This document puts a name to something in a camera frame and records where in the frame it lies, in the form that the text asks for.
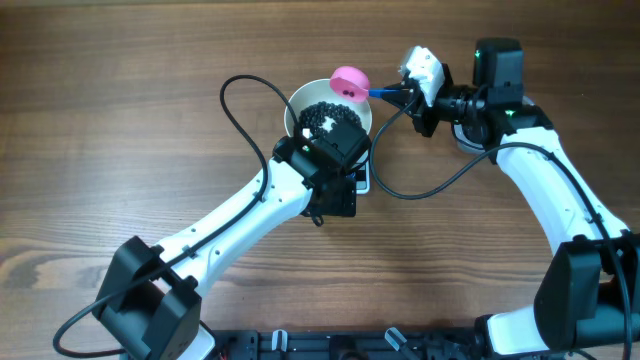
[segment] wooden surface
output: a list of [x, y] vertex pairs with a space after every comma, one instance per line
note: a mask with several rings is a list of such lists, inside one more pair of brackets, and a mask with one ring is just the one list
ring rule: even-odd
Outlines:
[[[58, 359], [51, 337], [95, 297], [114, 250], [198, 220], [258, 170], [218, 90], [251, 73], [287, 95], [344, 64], [397, 82], [413, 45], [470, 83], [475, 40], [519, 38], [527, 93], [610, 209], [640, 228], [640, 26], [633, 2], [304, 2], [0, 10], [0, 358]], [[229, 106], [266, 155], [283, 105], [242, 82]], [[371, 103], [377, 131], [393, 109]], [[384, 179], [432, 188], [470, 157], [447, 126], [399, 121]], [[203, 305], [214, 329], [469, 324], [529, 304], [551, 260], [522, 195], [477, 166], [444, 193], [373, 186], [354, 219], [295, 218], [230, 268]], [[93, 320], [65, 338], [115, 345]], [[617, 359], [620, 346], [596, 349]]]

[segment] white container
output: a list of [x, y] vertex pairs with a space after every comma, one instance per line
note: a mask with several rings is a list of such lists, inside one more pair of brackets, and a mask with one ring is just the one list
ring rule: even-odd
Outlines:
[[[371, 131], [371, 120], [373, 118], [371, 116], [369, 102], [364, 101], [356, 104], [343, 99], [331, 90], [329, 87], [329, 79], [312, 81], [298, 89], [293, 93], [291, 99], [289, 99], [289, 103], [291, 103], [291, 107], [295, 110], [298, 119], [300, 118], [300, 112], [302, 110], [321, 101], [348, 106], [349, 109], [353, 110], [360, 117], [362, 127], [367, 132], [367, 135], [369, 135]], [[289, 109], [286, 107], [284, 111], [284, 128], [287, 130], [287, 135], [293, 136], [293, 118], [291, 117]]]

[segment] tabletop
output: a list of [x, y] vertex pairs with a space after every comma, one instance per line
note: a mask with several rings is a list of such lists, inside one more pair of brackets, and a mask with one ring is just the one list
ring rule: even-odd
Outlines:
[[[407, 49], [428, 46], [471, 83], [475, 41], [513, 37], [526, 93], [584, 179], [640, 228], [640, 7], [595, 1], [244, 1], [0, 10], [0, 358], [60, 359], [56, 329], [94, 300], [114, 251], [200, 219], [259, 162], [219, 104], [249, 73], [287, 96], [341, 65], [372, 85], [400, 80]], [[234, 116], [270, 156], [283, 104], [233, 84]], [[373, 131], [394, 109], [371, 101]], [[471, 160], [449, 128], [408, 118], [382, 138], [381, 177], [407, 193]], [[551, 260], [517, 187], [486, 161], [422, 201], [372, 184], [355, 218], [297, 217], [216, 283], [214, 329], [384, 330], [470, 324], [528, 305]], [[93, 319], [65, 337], [80, 350], [115, 341]], [[621, 346], [594, 349], [618, 359]]]

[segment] bowl of black beans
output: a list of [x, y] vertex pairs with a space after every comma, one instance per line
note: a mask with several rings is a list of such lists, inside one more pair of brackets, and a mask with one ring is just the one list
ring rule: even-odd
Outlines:
[[[329, 79], [312, 81], [298, 89], [291, 99], [302, 129], [309, 129], [310, 138], [324, 137], [335, 123], [351, 122], [362, 127], [367, 134], [371, 131], [371, 107], [367, 101], [350, 102], [338, 96], [329, 87]], [[293, 118], [285, 108], [284, 127], [289, 136], [293, 136]]]

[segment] bowl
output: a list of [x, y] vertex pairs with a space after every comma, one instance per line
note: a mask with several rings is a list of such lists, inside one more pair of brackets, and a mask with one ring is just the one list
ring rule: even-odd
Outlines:
[[[329, 79], [312, 81], [296, 90], [289, 99], [291, 107], [293, 107], [293, 110], [296, 112], [298, 119], [300, 118], [300, 112], [302, 112], [302, 110], [321, 101], [348, 106], [349, 109], [353, 110], [360, 117], [362, 128], [364, 128], [367, 135], [369, 135], [373, 118], [369, 102], [363, 101], [361, 103], [354, 103], [343, 99], [331, 90], [331, 87], [329, 86]], [[291, 117], [289, 109], [286, 107], [284, 111], [284, 128], [287, 131], [287, 135], [293, 136], [293, 118]]]

